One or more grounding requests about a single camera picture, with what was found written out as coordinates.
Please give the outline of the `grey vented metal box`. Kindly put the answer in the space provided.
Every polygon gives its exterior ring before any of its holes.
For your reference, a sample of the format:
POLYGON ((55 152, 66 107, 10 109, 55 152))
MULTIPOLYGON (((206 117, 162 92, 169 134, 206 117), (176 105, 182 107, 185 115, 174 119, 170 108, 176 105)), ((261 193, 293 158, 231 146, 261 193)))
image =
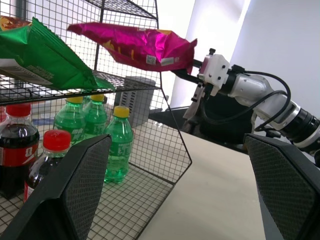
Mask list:
POLYGON ((115 94, 114 106, 129 108, 128 121, 132 129, 148 121, 153 94, 153 89, 117 92, 115 94))

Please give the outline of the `large cola bottle red cap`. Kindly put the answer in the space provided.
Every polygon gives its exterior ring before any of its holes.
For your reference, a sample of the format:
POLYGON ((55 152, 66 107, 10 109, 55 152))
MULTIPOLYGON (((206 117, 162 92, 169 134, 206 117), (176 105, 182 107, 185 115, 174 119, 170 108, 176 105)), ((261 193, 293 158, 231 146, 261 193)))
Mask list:
POLYGON ((8 105, 0 123, 0 195, 7 200, 24 188, 38 155, 40 134, 30 120, 31 111, 30 103, 8 105))

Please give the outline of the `green snack bag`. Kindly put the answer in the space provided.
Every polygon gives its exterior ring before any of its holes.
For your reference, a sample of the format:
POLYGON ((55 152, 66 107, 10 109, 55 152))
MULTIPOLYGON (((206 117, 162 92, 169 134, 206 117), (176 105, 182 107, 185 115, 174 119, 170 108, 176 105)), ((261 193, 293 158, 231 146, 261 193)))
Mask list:
POLYGON ((0 31, 0 74, 53 90, 115 90, 37 18, 31 26, 0 31))

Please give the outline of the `green soda bottle yellow cap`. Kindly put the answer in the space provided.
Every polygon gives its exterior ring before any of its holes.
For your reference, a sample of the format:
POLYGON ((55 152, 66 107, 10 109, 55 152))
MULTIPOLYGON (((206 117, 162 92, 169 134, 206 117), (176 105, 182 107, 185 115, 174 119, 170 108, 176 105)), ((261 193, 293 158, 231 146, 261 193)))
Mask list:
POLYGON ((69 97, 65 105, 55 115, 53 128, 64 130, 71 135, 71 145, 81 142, 85 135, 85 114, 83 112, 83 97, 69 97))
POLYGON ((105 134, 111 136, 111 146, 104 176, 105 183, 121 183, 129 171, 129 159, 134 140, 129 114, 128 107, 115 106, 113 118, 104 130, 105 134))
POLYGON ((103 94, 91 95, 90 102, 84 108, 84 139, 102 135, 104 132, 108 118, 103 104, 104 97, 103 94))

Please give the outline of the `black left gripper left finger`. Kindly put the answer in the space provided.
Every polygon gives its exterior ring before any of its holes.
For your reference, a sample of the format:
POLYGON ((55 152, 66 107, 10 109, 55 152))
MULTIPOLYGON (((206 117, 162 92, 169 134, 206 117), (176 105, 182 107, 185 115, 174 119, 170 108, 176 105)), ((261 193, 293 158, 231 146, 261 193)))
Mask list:
POLYGON ((112 138, 72 146, 23 204, 0 240, 87 240, 97 210, 112 138))

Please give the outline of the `orange chip bag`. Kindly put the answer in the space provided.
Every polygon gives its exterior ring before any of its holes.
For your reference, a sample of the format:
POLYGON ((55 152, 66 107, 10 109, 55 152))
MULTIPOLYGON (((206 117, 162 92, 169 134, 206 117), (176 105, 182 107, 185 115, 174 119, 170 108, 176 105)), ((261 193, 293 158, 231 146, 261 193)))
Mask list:
POLYGON ((0 32, 31 26, 32 23, 17 17, 0 15, 0 32))

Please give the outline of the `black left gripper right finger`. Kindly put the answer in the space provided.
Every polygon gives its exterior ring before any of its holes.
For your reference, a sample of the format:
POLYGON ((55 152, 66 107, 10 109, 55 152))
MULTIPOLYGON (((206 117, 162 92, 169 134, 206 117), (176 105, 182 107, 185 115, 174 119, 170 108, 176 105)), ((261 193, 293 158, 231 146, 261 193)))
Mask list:
POLYGON ((284 240, 320 240, 320 170, 294 145, 246 134, 258 191, 284 240))

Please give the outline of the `magenta chip bag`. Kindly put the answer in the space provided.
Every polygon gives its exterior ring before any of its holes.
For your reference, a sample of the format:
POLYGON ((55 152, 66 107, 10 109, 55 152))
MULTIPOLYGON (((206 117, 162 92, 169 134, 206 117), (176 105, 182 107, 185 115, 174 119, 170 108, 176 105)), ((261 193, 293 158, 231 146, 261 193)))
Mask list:
POLYGON ((104 47, 117 63, 152 72, 192 72, 198 41, 171 30, 100 22, 71 24, 67 29, 104 47))

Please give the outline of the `small cola bottle red cap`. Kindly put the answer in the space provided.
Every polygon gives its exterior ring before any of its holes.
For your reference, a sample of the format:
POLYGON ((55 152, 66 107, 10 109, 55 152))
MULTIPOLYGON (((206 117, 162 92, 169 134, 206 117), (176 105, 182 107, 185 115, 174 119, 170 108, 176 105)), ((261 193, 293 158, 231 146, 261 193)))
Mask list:
POLYGON ((30 165, 24 181, 24 202, 39 183, 60 164, 70 149, 71 139, 71 134, 61 129, 52 129, 44 133, 42 154, 30 165))

